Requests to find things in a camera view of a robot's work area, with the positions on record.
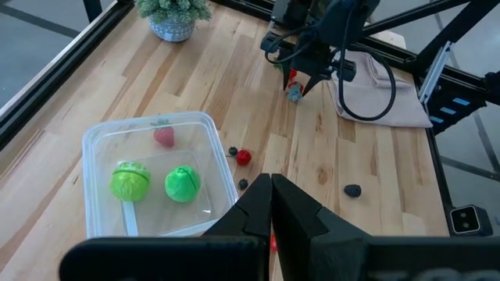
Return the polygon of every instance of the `green ball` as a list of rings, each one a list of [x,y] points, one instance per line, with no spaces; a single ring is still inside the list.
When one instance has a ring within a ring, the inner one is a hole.
[[[173,169],[165,178],[166,194],[180,203],[193,201],[201,185],[200,176],[188,165]]]
[[[148,192],[151,173],[139,162],[123,162],[112,172],[109,188],[123,201],[139,201]]]

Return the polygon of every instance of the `green plant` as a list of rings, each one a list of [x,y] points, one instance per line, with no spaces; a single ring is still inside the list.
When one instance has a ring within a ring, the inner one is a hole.
[[[212,13],[205,0],[135,0],[139,16],[150,16],[154,23],[165,20],[190,23],[210,20]]]

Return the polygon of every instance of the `white flower pot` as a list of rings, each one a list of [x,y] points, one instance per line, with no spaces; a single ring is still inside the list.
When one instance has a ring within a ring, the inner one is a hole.
[[[149,24],[154,34],[168,42],[184,41],[188,39],[195,30],[194,20],[190,23],[180,23],[172,20],[154,23],[151,18],[149,18]]]

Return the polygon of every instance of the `black cable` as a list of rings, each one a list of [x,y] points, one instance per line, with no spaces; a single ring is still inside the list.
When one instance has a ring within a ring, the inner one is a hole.
[[[351,21],[351,16],[354,13],[355,8],[352,8],[351,11],[349,12],[347,16],[347,21],[345,23],[345,29],[344,29],[344,39],[342,40],[342,46],[341,46],[341,57],[340,57],[340,70],[338,73],[338,100],[341,103],[341,107],[349,114],[350,116],[356,118],[357,120],[361,121],[375,121],[378,120],[385,115],[391,110],[392,105],[394,105],[394,100],[396,99],[396,80],[394,78],[394,74],[391,70],[391,67],[389,64],[385,61],[384,58],[376,54],[375,52],[370,51],[367,48],[360,48],[360,47],[350,47],[352,51],[362,51],[362,52],[367,52],[373,58],[380,62],[382,66],[387,70],[387,74],[389,75],[389,80],[391,81],[391,98],[389,99],[389,103],[387,104],[387,107],[382,111],[381,114],[374,116],[374,117],[365,117],[365,116],[359,116],[355,114],[349,107],[345,104],[344,100],[344,60],[345,60],[345,51],[346,51],[346,42],[347,42],[347,33],[349,31],[349,23]]]
[[[304,50],[306,50],[312,44],[313,40],[305,43],[302,47],[300,47],[299,50],[297,50],[296,52],[294,52],[293,54],[289,55],[288,57],[286,57],[284,59],[279,59],[279,60],[275,60],[275,61],[270,60],[270,58],[269,58],[269,51],[272,50],[274,46],[278,45],[279,43],[281,43],[286,38],[288,38],[288,37],[290,37],[292,35],[295,35],[297,33],[300,33],[302,31],[312,29],[312,28],[314,28],[314,26],[299,27],[299,28],[297,28],[295,30],[290,30],[290,31],[282,34],[278,38],[276,38],[276,40],[274,40],[273,43],[271,43],[271,45],[268,47],[268,49],[264,53],[264,56],[266,57],[266,60],[268,62],[271,62],[272,64],[278,64],[278,63],[286,62],[287,60],[293,59],[297,55],[300,55]]]

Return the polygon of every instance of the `potted plant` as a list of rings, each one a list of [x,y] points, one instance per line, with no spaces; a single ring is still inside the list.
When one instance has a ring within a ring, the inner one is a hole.
[[[195,29],[196,20],[210,20],[205,0],[135,0],[139,16],[149,17],[152,31],[165,41],[181,42]]]

